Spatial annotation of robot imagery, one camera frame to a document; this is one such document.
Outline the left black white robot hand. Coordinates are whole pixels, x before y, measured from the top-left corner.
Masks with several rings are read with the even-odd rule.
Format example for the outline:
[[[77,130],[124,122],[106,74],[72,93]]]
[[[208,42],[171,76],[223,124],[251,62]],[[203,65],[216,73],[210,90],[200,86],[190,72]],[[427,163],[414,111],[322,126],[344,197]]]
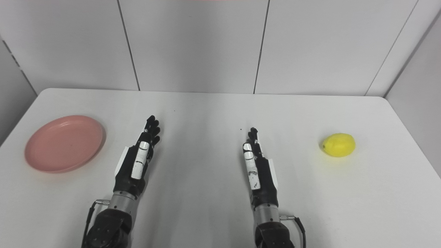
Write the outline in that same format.
[[[115,176],[113,192],[128,193],[136,199],[145,189],[145,173],[148,163],[153,157],[156,144],[160,141],[161,129],[159,120],[151,115],[145,124],[144,131],[140,134],[137,142],[128,148],[122,165]]]

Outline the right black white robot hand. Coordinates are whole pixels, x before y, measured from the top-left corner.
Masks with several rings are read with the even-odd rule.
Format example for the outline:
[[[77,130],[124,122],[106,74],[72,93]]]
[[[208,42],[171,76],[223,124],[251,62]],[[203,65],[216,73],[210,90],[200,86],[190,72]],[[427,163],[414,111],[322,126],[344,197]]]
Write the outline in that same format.
[[[251,127],[247,141],[243,144],[245,168],[251,189],[251,203],[253,208],[260,205],[275,205],[279,207],[277,188],[271,173],[269,160],[263,156],[258,130]]]

